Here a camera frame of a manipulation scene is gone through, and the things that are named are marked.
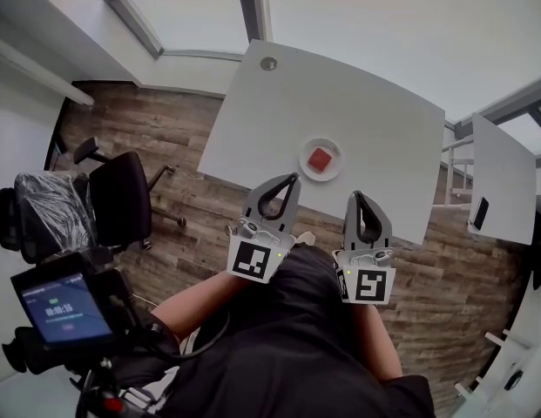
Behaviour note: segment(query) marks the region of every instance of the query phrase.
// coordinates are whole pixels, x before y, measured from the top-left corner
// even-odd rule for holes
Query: white shoe
[[[297,239],[295,239],[296,244],[305,243],[305,245],[312,246],[314,245],[314,241],[316,240],[316,237],[313,233],[310,231],[306,231],[303,234],[301,234]]]

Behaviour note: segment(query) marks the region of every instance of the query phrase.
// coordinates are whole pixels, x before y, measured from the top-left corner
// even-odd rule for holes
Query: black shirt
[[[225,335],[180,366],[159,415],[181,417],[434,417],[429,384],[380,384],[355,358],[356,340],[329,254],[296,246],[268,285],[228,307]],[[201,328],[195,347],[221,327]]]

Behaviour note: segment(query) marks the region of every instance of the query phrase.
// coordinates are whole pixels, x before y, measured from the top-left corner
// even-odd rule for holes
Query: red food item
[[[308,164],[318,173],[322,173],[331,160],[332,157],[328,153],[323,151],[320,147],[317,147],[311,157],[308,159]]]

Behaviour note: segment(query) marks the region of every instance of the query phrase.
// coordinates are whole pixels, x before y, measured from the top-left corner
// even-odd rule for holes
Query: wooden floor
[[[74,168],[71,152],[90,136],[98,137],[100,150],[112,156],[137,151],[148,178],[163,164],[179,168],[160,180],[152,204],[185,216],[187,228],[154,215],[152,250],[120,256],[136,294],[158,303],[224,270],[224,229],[240,215],[247,191],[196,173],[222,101],[131,84],[79,87],[96,99],[96,106],[90,111],[70,105],[61,128],[69,152],[56,170]],[[96,166],[86,160],[78,169]],[[445,177],[440,170],[437,202],[443,199]],[[405,373],[429,378],[439,417],[455,403],[454,384],[467,385],[479,375],[493,351],[483,336],[502,332],[521,281],[520,248],[469,235],[466,219],[461,212],[434,212],[422,246],[395,240],[396,281],[382,309]],[[317,245],[326,250],[342,242],[341,221],[300,208],[294,234],[304,231],[315,233]]]

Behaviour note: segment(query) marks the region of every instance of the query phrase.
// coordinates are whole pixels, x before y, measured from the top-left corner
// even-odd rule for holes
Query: display screen
[[[21,294],[29,315],[47,343],[112,334],[81,273],[33,287]]]

